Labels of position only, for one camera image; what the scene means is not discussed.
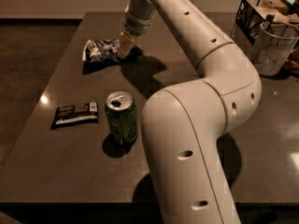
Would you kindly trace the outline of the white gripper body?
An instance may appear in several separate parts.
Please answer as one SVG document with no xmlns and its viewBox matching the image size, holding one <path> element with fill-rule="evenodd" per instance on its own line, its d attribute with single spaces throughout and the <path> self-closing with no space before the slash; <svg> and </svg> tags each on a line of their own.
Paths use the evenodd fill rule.
<svg viewBox="0 0 299 224">
<path fill-rule="evenodd" d="M 141 36 L 151 27 L 155 15 L 148 19 L 138 18 L 129 7 L 125 9 L 122 24 L 125 31 L 130 35 Z"/>
</svg>

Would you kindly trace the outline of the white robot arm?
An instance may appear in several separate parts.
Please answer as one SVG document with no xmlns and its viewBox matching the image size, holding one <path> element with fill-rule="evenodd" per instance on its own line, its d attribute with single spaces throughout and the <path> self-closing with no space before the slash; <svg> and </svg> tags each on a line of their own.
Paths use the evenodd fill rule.
<svg viewBox="0 0 299 224">
<path fill-rule="evenodd" d="M 189 0 L 131 0 L 120 56 L 156 15 L 200 76 L 155 92 L 142 111 L 142 142 L 164 224 L 241 224 L 217 140 L 255 111 L 260 77 L 240 47 Z"/>
</svg>

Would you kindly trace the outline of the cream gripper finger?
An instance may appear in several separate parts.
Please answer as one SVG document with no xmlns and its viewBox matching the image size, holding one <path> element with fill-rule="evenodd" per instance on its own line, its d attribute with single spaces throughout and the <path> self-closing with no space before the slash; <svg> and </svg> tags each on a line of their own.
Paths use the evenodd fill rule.
<svg viewBox="0 0 299 224">
<path fill-rule="evenodd" d="M 125 59 L 127 57 L 134 43 L 135 41 L 130 35 L 121 33 L 119 46 L 119 57 L 121 59 Z"/>
</svg>

